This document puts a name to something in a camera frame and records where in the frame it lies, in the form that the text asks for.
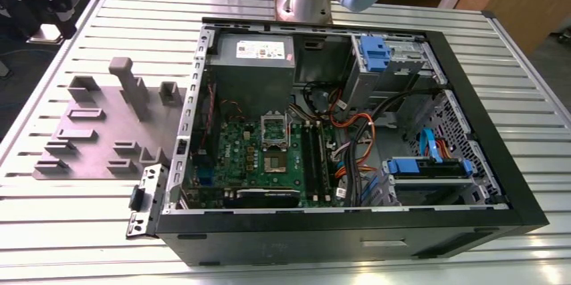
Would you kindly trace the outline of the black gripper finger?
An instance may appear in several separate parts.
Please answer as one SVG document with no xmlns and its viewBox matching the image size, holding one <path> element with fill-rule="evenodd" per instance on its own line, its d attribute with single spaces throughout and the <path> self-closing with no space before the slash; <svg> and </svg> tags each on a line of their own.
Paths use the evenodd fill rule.
<svg viewBox="0 0 571 285">
<path fill-rule="evenodd" d="M 56 16 L 56 27 L 60 31 L 63 38 L 72 38 L 76 33 L 76 26 L 72 20 L 75 10 L 68 10 L 66 12 L 58 12 Z"/>
</svg>

